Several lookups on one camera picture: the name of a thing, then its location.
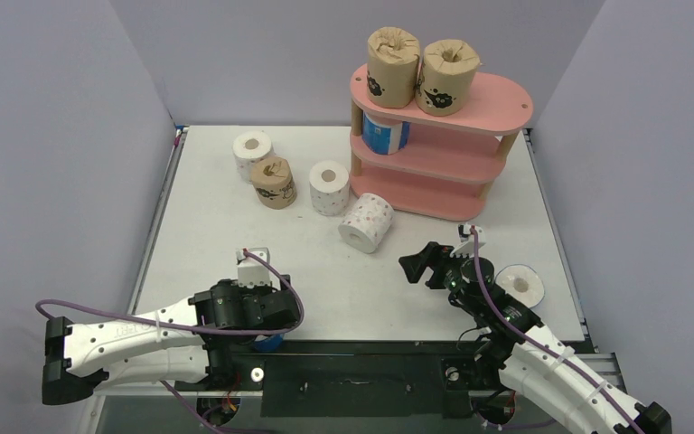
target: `toilet paper roll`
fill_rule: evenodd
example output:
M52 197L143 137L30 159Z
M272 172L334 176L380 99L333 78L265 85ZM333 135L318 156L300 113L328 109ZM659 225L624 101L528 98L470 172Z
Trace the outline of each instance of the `toilet paper roll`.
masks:
M414 98L419 61L418 39L398 27L382 27L369 38L369 99L380 107L400 109Z
M335 161L322 161L310 169L310 199L322 215L341 214L350 203L350 174Z
M251 169L251 183L257 190L259 201L268 208L280 210L296 199L291 167L279 156L271 156L256 163Z
M447 116L461 110L469 99L480 56L466 42L444 39L424 49L417 81L416 102L433 116Z
M496 284L527 307L544 298L544 284L536 271L527 265L510 265L496 275Z
M377 154L395 154L406 147L410 126L402 120L372 117L363 112L363 141Z
M347 244L363 253L372 253L392 224L395 211L376 194L366 193L344 216L339 234Z
M251 168L259 161L273 156L273 142L270 136L262 131L249 131L235 137L232 142L232 154L240 177L251 184Z

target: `blue object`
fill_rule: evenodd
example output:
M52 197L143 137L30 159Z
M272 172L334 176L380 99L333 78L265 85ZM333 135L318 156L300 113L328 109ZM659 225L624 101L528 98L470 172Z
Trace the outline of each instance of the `blue object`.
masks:
M410 125L408 122L382 124L363 112L363 141L376 154L394 154L406 146Z
M272 335L261 341L254 341L254 349L260 353L272 353L283 342L283 335Z

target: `robotic arm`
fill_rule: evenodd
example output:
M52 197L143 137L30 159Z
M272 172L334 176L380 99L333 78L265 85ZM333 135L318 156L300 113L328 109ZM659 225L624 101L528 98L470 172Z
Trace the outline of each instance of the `robotic arm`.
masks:
M476 230L465 237L470 229L468 225L459 227L466 248L429 242L418 254L399 262L410 283L418 283L426 268L431 268L427 287L447 289L451 306L469 314L483 331L481 338L487 342L474 355L480 371L490 370L504 388L524 395L573 433L671 433L671 417L658 403L645 407L608 384L576 357L572 348L563 345L533 311L494 282L493 264L475 254ZM490 300L477 277L476 260Z
M267 249L250 252L269 261ZM262 263L240 250L237 256L238 279L220 280L169 307L96 324L73 324L64 316L49 319L43 403L80 401L125 382L229 385L236 372L230 344L280 333L298 324L302 315L295 294L286 290L289 276L281 276L276 290Z

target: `shelf tier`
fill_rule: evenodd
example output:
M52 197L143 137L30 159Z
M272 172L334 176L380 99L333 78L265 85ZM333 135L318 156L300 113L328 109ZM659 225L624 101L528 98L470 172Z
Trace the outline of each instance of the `shelf tier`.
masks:
M481 185L453 183L372 165L363 165L360 175L350 174L355 194L374 193L396 211L414 212L454 222L465 222L480 213L485 201L478 199Z
M465 184L492 181L506 164L496 157L496 137L427 125L412 125L406 147L389 156L371 151L361 136L350 135L350 146L360 160L377 167Z
M379 107L369 99L366 70L363 65L353 73L350 92L355 104L369 115L489 136L520 131L533 115L533 101L525 89L510 79L485 72L474 74L469 101L453 115L428 115L414 101L404 108Z

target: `top shelf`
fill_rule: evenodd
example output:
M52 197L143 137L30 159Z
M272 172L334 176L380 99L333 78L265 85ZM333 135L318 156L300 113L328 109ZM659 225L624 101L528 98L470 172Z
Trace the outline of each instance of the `top shelf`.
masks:
M413 100L404 108L379 107L369 99L366 69L364 64L353 73L350 92L355 104L369 115L491 136L520 131L533 115L533 101L525 89L510 79L485 72L474 74L469 101L453 115L428 115Z

